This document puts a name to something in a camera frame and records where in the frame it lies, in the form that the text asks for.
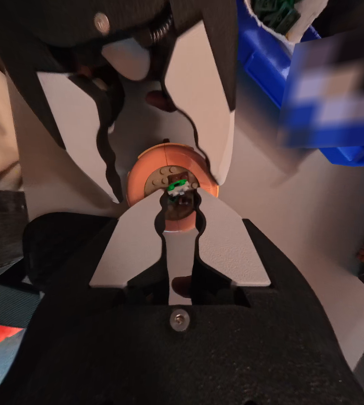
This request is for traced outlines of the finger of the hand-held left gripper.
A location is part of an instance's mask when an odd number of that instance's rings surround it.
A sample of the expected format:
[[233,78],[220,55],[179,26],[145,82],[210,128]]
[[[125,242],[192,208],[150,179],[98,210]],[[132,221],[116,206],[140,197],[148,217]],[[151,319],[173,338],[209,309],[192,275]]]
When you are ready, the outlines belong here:
[[192,123],[197,148],[223,185],[231,164],[235,110],[230,110],[203,20],[180,35],[164,73],[176,109]]
[[76,83],[82,78],[47,72],[38,72],[37,76],[67,154],[114,203],[119,203],[120,197],[109,184],[107,165],[98,151],[98,131],[104,125],[96,101]]

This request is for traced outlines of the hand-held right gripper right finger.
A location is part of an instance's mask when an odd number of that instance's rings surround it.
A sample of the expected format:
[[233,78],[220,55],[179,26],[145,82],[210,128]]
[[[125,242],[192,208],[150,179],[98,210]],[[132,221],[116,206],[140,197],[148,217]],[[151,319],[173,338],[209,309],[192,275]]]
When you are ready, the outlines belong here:
[[204,229],[199,231],[198,256],[209,267],[240,287],[269,287],[270,278],[242,217],[230,206],[199,188],[197,214]]

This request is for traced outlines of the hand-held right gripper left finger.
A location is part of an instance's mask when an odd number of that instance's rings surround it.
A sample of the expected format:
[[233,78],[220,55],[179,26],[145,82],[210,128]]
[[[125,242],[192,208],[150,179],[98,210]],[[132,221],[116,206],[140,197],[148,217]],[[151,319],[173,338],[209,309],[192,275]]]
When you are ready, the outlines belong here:
[[126,287],[163,255],[167,194],[159,189],[118,220],[89,285]]

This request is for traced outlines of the blue plastic bin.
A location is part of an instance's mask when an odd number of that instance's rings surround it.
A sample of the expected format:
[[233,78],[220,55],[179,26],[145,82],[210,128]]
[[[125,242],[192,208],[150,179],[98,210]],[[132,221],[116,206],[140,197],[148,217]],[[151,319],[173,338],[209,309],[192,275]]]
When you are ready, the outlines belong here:
[[338,18],[356,5],[356,22],[335,33],[311,25],[299,43],[286,45],[237,1],[238,60],[279,108],[282,146],[318,148],[332,164],[364,166],[364,1],[332,3]]

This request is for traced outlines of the terracotta lego flower pot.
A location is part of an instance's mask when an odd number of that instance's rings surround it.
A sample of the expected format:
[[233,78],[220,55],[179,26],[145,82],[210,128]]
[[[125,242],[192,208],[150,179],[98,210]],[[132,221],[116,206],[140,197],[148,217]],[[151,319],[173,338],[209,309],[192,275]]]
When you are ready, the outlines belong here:
[[[171,196],[167,187],[180,179],[187,179],[189,190]],[[133,206],[159,189],[164,189],[167,200],[166,232],[186,232],[195,227],[194,191],[202,188],[216,198],[219,186],[211,179],[205,159],[193,147],[163,142],[139,155],[128,174],[127,201]]]

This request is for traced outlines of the small lego pieces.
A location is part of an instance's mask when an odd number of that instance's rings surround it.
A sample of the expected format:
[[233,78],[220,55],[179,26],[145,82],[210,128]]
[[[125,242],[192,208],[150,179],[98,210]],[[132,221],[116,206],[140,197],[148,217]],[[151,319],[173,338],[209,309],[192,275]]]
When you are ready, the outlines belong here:
[[295,8],[300,0],[252,0],[257,18],[274,32],[286,35],[301,17]]

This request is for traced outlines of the small torn white paper bag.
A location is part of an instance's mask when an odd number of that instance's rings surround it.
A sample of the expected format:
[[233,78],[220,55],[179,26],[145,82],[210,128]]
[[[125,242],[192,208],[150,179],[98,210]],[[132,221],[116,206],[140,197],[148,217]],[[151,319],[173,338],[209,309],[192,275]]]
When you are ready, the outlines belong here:
[[260,19],[256,16],[249,0],[244,0],[245,7],[248,14],[255,18],[256,24],[263,28],[266,32],[270,33],[276,39],[280,40],[286,45],[295,45],[301,41],[301,38],[305,34],[306,30],[312,25],[314,20],[322,13],[326,8],[327,0],[302,0],[295,5],[296,11],[300,13],[299,20],[294,24],[294,26],[289,30],[287,34],[279,34],[273,29],[268,28],[263,24]]

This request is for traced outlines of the person's left hand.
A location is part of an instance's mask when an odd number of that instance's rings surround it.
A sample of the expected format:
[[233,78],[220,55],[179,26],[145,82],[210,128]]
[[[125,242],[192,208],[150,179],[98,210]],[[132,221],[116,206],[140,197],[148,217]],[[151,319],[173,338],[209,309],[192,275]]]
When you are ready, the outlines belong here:
[[177,111],[172,99],[161,90],[152,90],[145,96],[145,101],[159,110],[173,113]]

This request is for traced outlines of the person's right hand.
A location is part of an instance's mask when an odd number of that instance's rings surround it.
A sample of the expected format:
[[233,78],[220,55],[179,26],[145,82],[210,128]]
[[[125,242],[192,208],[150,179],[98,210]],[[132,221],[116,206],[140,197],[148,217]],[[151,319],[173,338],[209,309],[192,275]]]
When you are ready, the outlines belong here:
[[172,290],[183,298],[190,298],[191,275],[175,277],[171,281]]

